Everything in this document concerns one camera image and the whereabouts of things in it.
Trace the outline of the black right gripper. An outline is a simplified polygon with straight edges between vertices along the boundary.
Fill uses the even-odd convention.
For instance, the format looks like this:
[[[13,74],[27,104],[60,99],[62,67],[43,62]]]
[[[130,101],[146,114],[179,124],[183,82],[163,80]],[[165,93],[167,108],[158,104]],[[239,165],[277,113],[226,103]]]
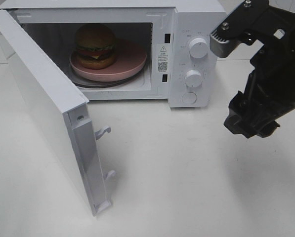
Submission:
[[[263,47],[251,59],[245,92],[230,101],[224,126],[246,138],[269,137],[279,116],[295,109],[295,13],[267,6],[248,27]]]

